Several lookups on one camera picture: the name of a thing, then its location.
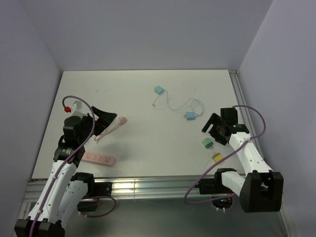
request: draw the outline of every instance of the black base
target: black base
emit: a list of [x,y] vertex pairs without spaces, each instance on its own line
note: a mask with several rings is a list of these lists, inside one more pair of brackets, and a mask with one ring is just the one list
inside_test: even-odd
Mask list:
[[[29,237],[31,225],[33,221],[31,220],[17,220],[14,231],[17,237]],[[61,227],[60,222],[56,224],[37,221],[33,231],[33,237],[64,237],[65,230]]]
[[[111,182],[100,182],[93,184],[92,192],[88,192],[85,198],[97,197],[97,196],[107,196],[110,197],[112,192]],[[79,212],[94,212],[98,208],[99,202],[97,200],[84,200],[80,201],[77,205],[77,210]]]
[[248,173],[240,191],[244,212],[276,212],[282,203],[283,176],[280,172]]
[[200,195],[227,194],[230,191],[230,189],[224,185],[217,186],[214,178],[202,179],[198,185],[196,185],[196,188],[199,189]]

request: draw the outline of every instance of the power adapter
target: power adapter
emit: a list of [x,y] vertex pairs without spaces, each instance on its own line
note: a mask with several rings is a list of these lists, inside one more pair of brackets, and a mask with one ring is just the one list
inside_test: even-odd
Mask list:
[[164,92],[164,89],[160,85],[158,85],[158,86],[155,87],[155,92],[158,95],[161,95]]
[[214,143],[209,137],[207,137],[207,138],[203,139],[202,144],[203,144],[203,146],[205,146],[205,148],[213,148]]
[[187,120],[195,120],[196,114],[194,112],[186,112],[185,115],[183,115]]

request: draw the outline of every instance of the blue connector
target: blue connector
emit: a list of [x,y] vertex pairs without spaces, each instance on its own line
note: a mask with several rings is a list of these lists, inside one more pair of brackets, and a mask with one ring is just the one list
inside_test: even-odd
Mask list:
[[155,87],[155,92],[156,92],[158,95],[161,95],[161,94],[164,92],[164,89],[159,85],[159,86],[156,86],[156,87]]
[[183,117],[187,118],[187,120],[195,120],[196,119],[196,115],[194,112],[186,112],[186,114],[183,115]]

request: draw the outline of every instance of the cable plug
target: cable plug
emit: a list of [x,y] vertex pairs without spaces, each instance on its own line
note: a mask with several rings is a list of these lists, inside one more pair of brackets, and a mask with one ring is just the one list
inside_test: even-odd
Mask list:
[[185,115],[183,115],[184,118],[186,118],[187,120],[195,120],[196,119],[196,115],[194,112],[186,112]]

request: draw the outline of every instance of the green connector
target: green connector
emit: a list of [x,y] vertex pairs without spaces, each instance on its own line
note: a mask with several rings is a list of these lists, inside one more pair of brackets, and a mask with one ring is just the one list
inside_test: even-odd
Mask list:
[[210,148],[211,146],[213,146],[213,142],[210,138],[205,138],[203,141],[203,146],[205,146],[205,148]]

